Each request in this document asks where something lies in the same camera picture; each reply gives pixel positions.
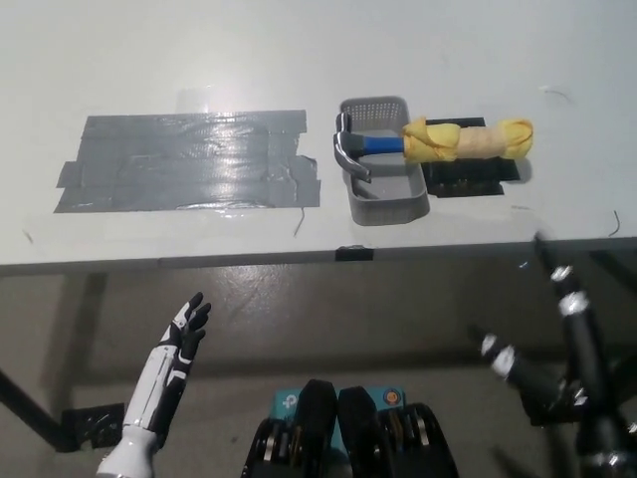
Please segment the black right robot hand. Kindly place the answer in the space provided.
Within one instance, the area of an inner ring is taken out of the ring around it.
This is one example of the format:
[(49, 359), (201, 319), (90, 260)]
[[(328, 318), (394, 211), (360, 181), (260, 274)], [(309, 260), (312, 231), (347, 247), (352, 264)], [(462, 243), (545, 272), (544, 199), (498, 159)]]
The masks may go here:
[(620, 414), (616, 386), (589, 296), (573, 266), (558, 261), (542, 235), (534, 236), (533, 249), (557, 299), (567, 351), (562, 378), (555, 378), (484, 328), (470, 325), (469, 337), (491, 370), (519, 393), (533, 426), (606, 420), (623, 430), (626, 420)]

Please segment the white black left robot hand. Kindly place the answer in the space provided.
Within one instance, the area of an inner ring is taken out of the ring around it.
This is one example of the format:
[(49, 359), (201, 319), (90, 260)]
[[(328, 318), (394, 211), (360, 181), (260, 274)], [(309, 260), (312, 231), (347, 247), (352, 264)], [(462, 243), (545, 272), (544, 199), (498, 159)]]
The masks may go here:
[(196, 293), (151, 350), (126, 410), (123, 425), (136, 426), (165, 442), (198, 347), (205, 337), (211, 305)]

